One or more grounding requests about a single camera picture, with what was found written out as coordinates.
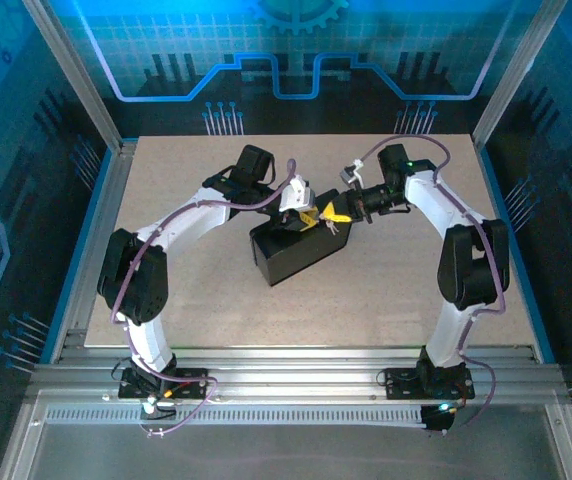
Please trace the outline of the aluminium side rail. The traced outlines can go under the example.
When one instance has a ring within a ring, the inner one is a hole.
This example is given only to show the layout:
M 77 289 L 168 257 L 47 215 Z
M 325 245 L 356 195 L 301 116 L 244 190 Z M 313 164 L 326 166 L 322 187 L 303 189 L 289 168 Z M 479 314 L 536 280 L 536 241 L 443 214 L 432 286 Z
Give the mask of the aluminium side rail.
M 116 224 L 136 147 L 137 140 L 128 139 L 120 152 L 107 152 L 102 161 L 40 357 L 42 364 L 58 361 L 71 328 L 88 326 L 105 251 Z

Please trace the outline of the aluminium cross rail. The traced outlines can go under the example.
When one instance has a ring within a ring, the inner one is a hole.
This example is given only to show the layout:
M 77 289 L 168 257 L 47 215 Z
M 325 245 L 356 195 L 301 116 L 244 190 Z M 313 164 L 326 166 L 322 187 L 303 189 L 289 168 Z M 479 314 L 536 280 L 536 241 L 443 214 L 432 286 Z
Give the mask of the aluminium cross rail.
M 86 395 L 98 401 L 117 393 L 110 371 L 122 348 L 66 347 L 55 364 L 36 366 L 31 396 Z M 217 379 L 213 400 L 226 404 L 382 404 L 379 371 L 411 368 L 417 348 L 183 348 L 185 368 L 205 368 Z M 537 362 L 529 347 L 480 347 L 469 352 L 472 405 L 548 405 L 568 402 L 561 369 Z

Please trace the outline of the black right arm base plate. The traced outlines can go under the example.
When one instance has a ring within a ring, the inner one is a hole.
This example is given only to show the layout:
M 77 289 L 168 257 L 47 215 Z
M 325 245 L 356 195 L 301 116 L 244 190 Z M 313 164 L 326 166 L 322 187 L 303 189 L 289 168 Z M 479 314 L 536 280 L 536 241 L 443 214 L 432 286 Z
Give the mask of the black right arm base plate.
M 476 397 L 470 370 L 464 364 L 437 368 L 430 373 L 421 372 L 418 368 L 387 368 L 383 374 L 388 400 L 459 400 Z

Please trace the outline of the black box starry night print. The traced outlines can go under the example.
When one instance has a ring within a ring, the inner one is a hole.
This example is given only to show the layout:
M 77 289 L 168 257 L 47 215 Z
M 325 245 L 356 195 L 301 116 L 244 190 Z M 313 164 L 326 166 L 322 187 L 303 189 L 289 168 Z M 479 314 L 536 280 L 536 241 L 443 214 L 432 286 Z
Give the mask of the black box starry night print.
M 317 224 L 304 231 L 292 232 L 278 228 L 280 213 L 270 207 L 269 219 L 249 232 L 255 265 L 270 286 L 312 266 L 344 248 L 351 223 L 339 223 L 333 236 L 326 224 Z

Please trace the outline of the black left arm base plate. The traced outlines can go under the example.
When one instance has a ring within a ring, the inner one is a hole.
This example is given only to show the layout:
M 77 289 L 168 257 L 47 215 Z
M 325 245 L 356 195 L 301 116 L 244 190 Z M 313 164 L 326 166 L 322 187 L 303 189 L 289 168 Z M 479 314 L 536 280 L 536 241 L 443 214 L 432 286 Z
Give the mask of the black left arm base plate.
M 172 368 L 169 375 L 180 376 L 183 380 L 164 380 L 135 367 L 125 368 L 119 380 L 118 398 L 131 400 L 155 396 L 159 400 L 203 400 L 206 397 L 207 369 Z

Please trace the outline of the aluminium frame post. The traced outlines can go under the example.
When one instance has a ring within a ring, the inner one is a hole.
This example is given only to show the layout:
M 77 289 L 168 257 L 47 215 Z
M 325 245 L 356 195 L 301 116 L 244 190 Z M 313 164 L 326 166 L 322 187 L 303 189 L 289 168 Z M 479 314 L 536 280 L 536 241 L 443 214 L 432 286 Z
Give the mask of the aluminium frame post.
M 498 125 L 516 91 L 564 10 L 568 0 L 542 0 L 514 55 L 473 130 L 472 140 L 480 151 Z
M 102 140 L 118 157 L 132 157 L 136 142 L 125 141 L 81 57 L 48 0 L 21 0 Z

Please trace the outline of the black connector box green light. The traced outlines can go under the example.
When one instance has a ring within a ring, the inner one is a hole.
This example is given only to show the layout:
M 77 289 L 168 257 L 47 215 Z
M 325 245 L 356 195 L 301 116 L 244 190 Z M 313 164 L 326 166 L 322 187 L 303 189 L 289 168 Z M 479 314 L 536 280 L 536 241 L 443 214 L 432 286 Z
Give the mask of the black connector box green light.
M 453 425 L 457 408 L 448 404 L 422 405 L 421 421 L 425 429 L 432 432 L 447 432 Z

